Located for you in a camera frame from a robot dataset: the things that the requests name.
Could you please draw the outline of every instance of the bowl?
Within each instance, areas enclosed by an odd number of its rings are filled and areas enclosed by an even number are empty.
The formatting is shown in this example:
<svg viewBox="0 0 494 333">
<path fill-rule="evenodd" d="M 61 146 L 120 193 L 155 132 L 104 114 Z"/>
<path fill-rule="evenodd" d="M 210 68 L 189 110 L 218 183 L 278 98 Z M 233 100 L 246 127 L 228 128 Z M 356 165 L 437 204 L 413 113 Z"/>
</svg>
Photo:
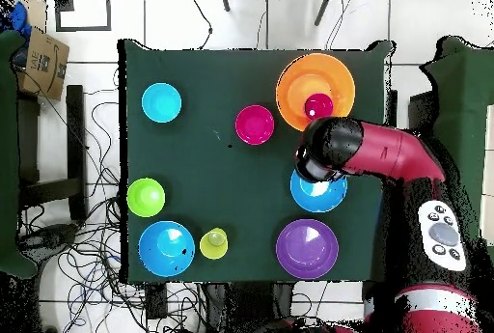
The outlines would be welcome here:
<svg viewBox="0 0 494 333">
<path fill-rule="evenodd" d="M 244 107 L 235 120 L 236 134 L 252 146 L 265 143 L 274 131 L 274 119 L 269 110 L 258 104 Z"/>
<path fill-rule="evenodd" d="M 148 226 L 139 239 L 139 257 L 154 275 L 169 277 L 182 273 L 194 259 L 192 235 L 174 221 L 158 221 Z"/>
<path fill-rule="evenodd" d="M 348 116 L 355 99 L 355 84 L 348 68 L 333 56 L 311 53 L 296 58 L 283 70 L 276 86 L 276 105 L 293 128 L 303 131 L 311 122 L 305 102 L 314 94 L 331 98 L 332 116 Z"/>
<path fill-rule="evenodd" d="M 333 100 L 324 93 L 314 93 L 305 102 L 306 116 L 311 119 L 328 117 L 333 114 Z"/>
<path fill-rule="evenodd" d="M 338 241 L 331 229 L 314 219 L 289 223 L 276 241 L 276 257 L 291 276 L 312 280 L 325 275 L 338 257 Z"/>
<path fill-rule="evenodd" d="M 180 112 L 181 97 L 172 85 L 154 83 L 143 93 L 142 106 L 152 121 L 168 123 Z"/>
<path fill-rule="evenodd" d="M 201 253 L 210 260 L 219 260 L 228 250 L 227 234 L 221 228 L 215 228 L 204 234 L 199 243 Z"/>
<path fill-rule="evenodd" d="M 165 191 L 153 179 L 138 179 L 127 190 L 128 208 L 137 216 L 152 217 L 165 205 Z"/>
<path fill-rule="evenodd" d="M 289 190 L 295 203 L 305 211 L 328 212 L 336 208 L 346 196 L 348 181 L 343 176 L 336 181 L 308 182 L 293 170 Z"/>
</svg>

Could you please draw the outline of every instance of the light blue bowl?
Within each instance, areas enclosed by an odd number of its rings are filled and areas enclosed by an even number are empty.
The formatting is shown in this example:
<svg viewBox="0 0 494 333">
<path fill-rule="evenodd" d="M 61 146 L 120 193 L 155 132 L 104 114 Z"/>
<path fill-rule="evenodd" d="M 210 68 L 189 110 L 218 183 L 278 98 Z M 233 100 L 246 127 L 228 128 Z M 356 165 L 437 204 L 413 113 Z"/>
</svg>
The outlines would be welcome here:
<svg viewBox="0 0 494 333">
<path fill-rule="evenodd" d="M 308 212 L 327 212 L 337 207 L 346 195 L 346 188 L 346 177 L 335 182 L 311 183 L 302 180 L 295 170 L 289 182 L 293 200 Z"/>
<path fill-rule="evenodd" d="M 157 123 L 168 123 L 181 109 L 181 97 L 168 83 L 154 83 L 143 94 L 143 110 L 146 116 Z"/>
<path fill-rule="evenodd" d="M 141 261 L 157 276 L 179 275 L 192 263 L 195 252 L 192 235 L 174 221 L 155 222 L 139 239 Z"/>
</svg>

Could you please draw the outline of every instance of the orange bowl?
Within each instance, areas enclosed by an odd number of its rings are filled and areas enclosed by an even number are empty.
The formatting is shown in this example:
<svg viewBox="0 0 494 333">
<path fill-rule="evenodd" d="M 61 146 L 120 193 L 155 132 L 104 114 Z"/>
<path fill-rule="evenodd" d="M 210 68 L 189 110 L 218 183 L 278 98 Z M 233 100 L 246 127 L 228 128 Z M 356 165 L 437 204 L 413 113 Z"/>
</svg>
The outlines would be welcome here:
<svg viewBox="0 0 494 333">
<path fill-rule="evenodd" d="M 355 84 L 348 68 L 323 53 L 294 59 L 276 86 L 276 104 L 285 122 L 303 131 L 311 122 L 305 114 L 305 102 L 315 93 L 324 93 L 333 100 L 331 116 L 348 116 L 355 99 Z"/>
</svg>

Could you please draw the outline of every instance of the table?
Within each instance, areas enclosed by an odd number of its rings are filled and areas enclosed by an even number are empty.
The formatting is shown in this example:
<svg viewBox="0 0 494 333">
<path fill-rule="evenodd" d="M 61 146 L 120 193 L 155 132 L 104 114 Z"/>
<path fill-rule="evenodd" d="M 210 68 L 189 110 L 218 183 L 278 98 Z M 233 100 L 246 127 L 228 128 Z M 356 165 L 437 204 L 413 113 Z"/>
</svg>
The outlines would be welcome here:
<svg viewBox="0 0 494 333">
<path fill-rule="evenodd" d="M 390 42 L 380 42 L 368 51 L 327 52 L 353 75 L 351 116 L 382 123 L 384 60 L 391 49 Z M 278 112 L 275 86 L 287 64 L 311 51 L 154 51 L 132 41 L 124 41 L 119 50 L 126 76 L 121 125 L 127 124 L 126 131 L 121 128 L 121 157 L 126 153 L 128 159 L 122 163 L 122 189 L 127 177 L 128 182 L 150 177 L 166 192 L 165 207 L 156 216 L 140 218 L 129 212 L 126 221 L 126 211 L 123 214 L 127 282 L 295 281 L 279 265 L 275 242 L 289 222 L 311 217 L 329 225 L 340 244 L 335 266 L 321 279 L 370 279 L 379 180 L 349 178 L 345 200 L 322 214 L 302 210 L 289 192 L 300 132 Z M 180 114 L 168 124 L 154 123 L 142 111 L 142 94 L 157 82 L 172 84 L 182 96 Z M 273 136 L 256 147 L 241 142 L 234 130 L 238 111 L 253 103 L 267 107 L 275 119 Z M 140 235 L 159 220 L 184 225 L 196 244 L 193 263 L 172 278 L 153 275 L 139 260 Z M 201 236 L 214 227 L 229 237 L 227 255 L 216 262 L 199 251 Z"/>
</svg>

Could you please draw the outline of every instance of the yellow cup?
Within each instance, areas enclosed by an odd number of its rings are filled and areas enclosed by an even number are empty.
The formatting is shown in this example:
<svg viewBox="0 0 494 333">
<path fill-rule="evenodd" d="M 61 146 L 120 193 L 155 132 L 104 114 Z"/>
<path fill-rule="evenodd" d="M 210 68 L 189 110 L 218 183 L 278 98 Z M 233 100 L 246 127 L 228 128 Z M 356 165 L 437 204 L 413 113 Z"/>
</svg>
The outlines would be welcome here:
<svg viewBox="0 0 494 333">
<path fill-rule="evenodd" d="M 228 250 L 227 233 L 221 228 L 213 228 L 204 234 L 199 243 L 201 253 L 210 260 L 219 260 Z"/>
</svg>

